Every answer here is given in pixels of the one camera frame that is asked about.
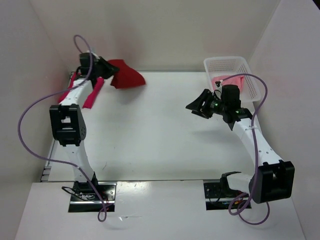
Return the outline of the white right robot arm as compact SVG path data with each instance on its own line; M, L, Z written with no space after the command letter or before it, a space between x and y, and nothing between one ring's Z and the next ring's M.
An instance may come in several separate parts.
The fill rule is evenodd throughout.
M205 89L186 109L205 119L214 114L222 116L230 130L241 140L255 165L253 175L239 171L222 174L220 182L223 193L246 193L257 204L291 197L295 167L291 161L283 161L272 150L253 122L252 113L241 106L237 86L224 85L220 95Z

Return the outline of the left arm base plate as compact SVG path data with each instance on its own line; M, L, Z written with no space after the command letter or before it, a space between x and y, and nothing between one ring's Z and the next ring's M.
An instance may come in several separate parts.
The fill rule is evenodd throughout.
M115 182L101 182L96 185L107 212L115 211L116 186ZM63 186L63 189L70 194L69 213L98 213L103 208L98 195L88 183L75 182L73 187Z

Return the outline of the dark red t-shirt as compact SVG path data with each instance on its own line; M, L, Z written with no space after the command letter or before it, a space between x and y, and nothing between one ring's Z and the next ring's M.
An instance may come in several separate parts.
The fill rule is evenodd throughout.
M111 59L108 63L119 68L119 71L114 74L110 83L116 89L136 88L146 84L144 77L135 69L128 66L123 59Z

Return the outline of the pink-red t-shirt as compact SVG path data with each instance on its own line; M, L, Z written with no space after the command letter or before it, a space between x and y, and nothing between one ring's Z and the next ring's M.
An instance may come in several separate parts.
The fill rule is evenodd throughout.
M78 104L82 108L91 109L105 83L105 79L98 77L95 86L92 86L92 82L88 80L87 83L72 90L73 87L80 85L83 80L84 77L81 77L79 73L72 72L67 91L59 97L58 103L65 106Z

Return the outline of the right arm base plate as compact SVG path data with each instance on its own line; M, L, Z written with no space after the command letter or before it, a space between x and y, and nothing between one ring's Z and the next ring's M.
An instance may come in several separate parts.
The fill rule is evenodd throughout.
M205 180L203 182L205 206L207 211L228 210L230 202L242 194L238 190L222 190L219 179Z

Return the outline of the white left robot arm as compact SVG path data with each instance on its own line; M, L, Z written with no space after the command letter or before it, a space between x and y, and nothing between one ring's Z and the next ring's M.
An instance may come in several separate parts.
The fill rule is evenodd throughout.
M74 187L72 193L79 199L94 197L99 187L85 149L87 127L82 107L91 105L106 79L118 72L118 68L93 53L79 55L76 69L67 92L57 105L49 109L53 138L59 142L73 166Z

